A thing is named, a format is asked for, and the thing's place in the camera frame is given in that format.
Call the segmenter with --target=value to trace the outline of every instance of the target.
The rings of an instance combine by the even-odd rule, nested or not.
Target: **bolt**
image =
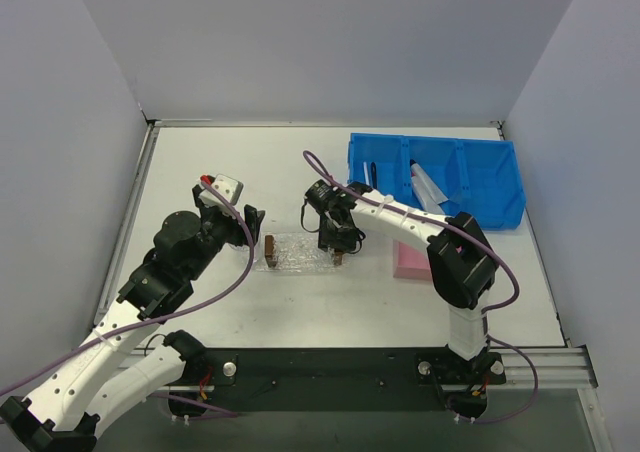
[[[227,362],[222,366],[222,373],[226,377],[233,377],[234,375],[236,375],[236,370],[238,370],[238,367],[236,367],[236,364],[234,364],[233,362]]]
[[[431,364],[426,361],[422,361],[418,364],[418,373],[420,375],[429,375],[431,372]]]
[[[495,375],[502,375],[504,374],[504,365],[499,360],[496,360],[490,370]]]

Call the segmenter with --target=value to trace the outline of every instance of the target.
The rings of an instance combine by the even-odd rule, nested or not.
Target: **pink block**
[[[396,279],[432,281],[431,265],[424,254],[398,241],[393,241],[393,276]]]

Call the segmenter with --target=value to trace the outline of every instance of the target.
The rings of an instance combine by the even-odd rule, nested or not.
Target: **blue storage bin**
[[[364,182],[363,162],[375,162],[378,190],[420,208],[411,188],[411,159],[449,197],[441,205],[447,215],[468,212],[484,229],[520,224],[526,199],[511,142],[352,134],[349,180]]]

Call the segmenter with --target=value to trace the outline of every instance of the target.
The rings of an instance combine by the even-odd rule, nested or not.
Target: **small brown block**
[[[341,250],[333,251],[333,265],[336,267],[342,265],[342,257],[344,256],[344,252]]]
[[[273,235],[265,235],[264,237],[264,258],[270,269],[275,269],[278,265],[276,258],[276,239]]]

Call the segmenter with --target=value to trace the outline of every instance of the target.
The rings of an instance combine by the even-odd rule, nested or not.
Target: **white tabletop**
[[[249,203],[266,210],[263,231],[299,232],[303,194],[318,179],[302,151],[315,152],[344,180],[352,132],[500,139],[493,128],[162,128],[118,287],[152,247],[167,215],[196,211],[191,188],[202,174],[223,173],[243,182],[238,208]],[[526,217],[516,230],[486,235],[522,287],[515,304],[489,313],[491,334],[520,346],[564,345]],[[195,293],[185,307],[231,284],[245,267],[245,257],[225,247],[194,282]],[[499,271],[489,301],[500,302],[511,293],[511,283]],[[392,242],[371,233],[362,252],[341,270],[253,272],[229,297],[170,321],[162,331],[188,330],[209,347],[437,347],[447,342],[448,320],[447,305],[431,284],[392,277]]]

